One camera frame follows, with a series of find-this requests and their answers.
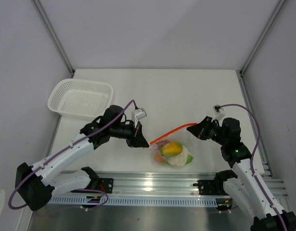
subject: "white table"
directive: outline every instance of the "white table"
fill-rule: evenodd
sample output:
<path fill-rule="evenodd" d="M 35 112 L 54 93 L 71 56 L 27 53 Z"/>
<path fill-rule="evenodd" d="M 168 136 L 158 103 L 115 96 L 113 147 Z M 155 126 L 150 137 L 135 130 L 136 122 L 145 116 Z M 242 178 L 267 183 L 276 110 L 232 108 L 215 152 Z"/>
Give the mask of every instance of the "white table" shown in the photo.
<path fill-rule="evenodd" d="M 148 142 L 186 123 L 199 123 L 205 116 L 214 117 L 212 106 L 227 103 L 245 105 L 234 70 L 161 70 L 161 69 L 78 69 L 74 78 L 106 82 L 114 88 L 112 104 L 125 107 L 135 99 L 147 112 L 141 120 Z M 131 116 L 133 106 L 126 111 Z M 242 142 L 252 151 L 255 137 L 246 111 L 225 108 L 226 116 L 241 124 Z M 62 117 L 52 152 L 59 151 L 79 132 L 88 120 Z M 160 167 L 152 162 L 152 150 L 129 148 L 125 140 L 111 138 L 107 144 L 78 159 L 66 170 L 89 166 L 97 172 L 215 173 L 229 169 L 222 158 L 220 145 L 192 138 L 194 160 L 181 168 Z M 255 156 L 258 171 L 264 172 L 259 153 Z"/>

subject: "perforated basket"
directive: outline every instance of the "perforated basket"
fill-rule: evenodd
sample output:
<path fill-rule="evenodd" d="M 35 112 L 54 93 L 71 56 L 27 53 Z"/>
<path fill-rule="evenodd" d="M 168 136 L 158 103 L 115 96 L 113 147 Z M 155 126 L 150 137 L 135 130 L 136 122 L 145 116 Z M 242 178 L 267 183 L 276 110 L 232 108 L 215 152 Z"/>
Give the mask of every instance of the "perforated basket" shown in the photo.
<path fill-rule="evenodd" d="M 112 97 L 113 88 L 107 83 L 69 78 L 56 85 L 48 107 L 62 116 L 92 119 L 103 115 Z"/>

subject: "white wall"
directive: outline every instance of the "white wall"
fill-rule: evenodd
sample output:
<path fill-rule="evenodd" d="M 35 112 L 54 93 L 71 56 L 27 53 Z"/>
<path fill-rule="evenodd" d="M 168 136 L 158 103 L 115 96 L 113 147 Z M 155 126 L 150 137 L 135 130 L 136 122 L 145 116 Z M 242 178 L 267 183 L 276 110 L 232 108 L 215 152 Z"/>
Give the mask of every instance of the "white wall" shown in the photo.
<path fill-rule="evenodd" d="M 246 73 L 276 177 L 296 213 L 296 0 L 290 0 Z"/>
<path fill-rule="evenodd" d="M 278 0 L 41 0 L 74 68 L 240 70 Z"/>
<path fill-rule="evenodd" d="M 7 206 L 16 168 L 46 154 L 58 118 L 47 108 L 47 99 L 67 77 L 31 2 L 0 1 L 0 190 L 6 190 L 0 231 L 16 226 L 19 211 Z M 13 204 L 23 201 L 17 197 Z"/>

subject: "plastic bag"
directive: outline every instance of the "plastic bag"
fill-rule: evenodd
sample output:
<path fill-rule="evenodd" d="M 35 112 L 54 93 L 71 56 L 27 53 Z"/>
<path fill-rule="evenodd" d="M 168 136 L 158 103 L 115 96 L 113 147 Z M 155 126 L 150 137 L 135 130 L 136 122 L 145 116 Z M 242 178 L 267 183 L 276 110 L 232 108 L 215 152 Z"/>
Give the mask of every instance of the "plastic bag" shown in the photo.
<path fill-rule="evenodd" d="M 192 162 L 193 145 L 191 133 L 179 130 L 151 146 L 153 161 L 157 164 L 182 167 Z"/>

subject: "orange strip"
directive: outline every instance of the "orange strip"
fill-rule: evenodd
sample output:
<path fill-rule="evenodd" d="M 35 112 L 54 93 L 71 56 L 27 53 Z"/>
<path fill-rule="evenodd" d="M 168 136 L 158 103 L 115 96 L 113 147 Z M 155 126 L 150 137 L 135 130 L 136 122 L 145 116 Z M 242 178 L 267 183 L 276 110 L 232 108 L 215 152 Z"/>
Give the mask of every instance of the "orange strip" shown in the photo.
<path fill-rule="evenodd" d="M 167 137 L 167 136 L 173 134 L 174 132 L 176 132 L 176 131 L 178 131 L 178 130 L 180 130 L 180 129 L 183 129 L 183 128 L 185 128 L 185 127 L 194 126 L 194 125 L 196 125 L 196 124 L 197 124 L 197 123 L 190 123 L 190 124 L 184 124 L 184 125 L 182 125 L 182 126 L 180 126 L 180 127 L 177 127 L 177 128 L 175 128 L 174 130 L 171 130 L 171 131 L 167 132 L 166 134 L 160 136 L 160 137 L 157 138 L 156 140 L 150 142 L 150 145 L 155 144 L 156 142 L 158 142 L 158 141 L 164 139 L 165 137 Z"/>

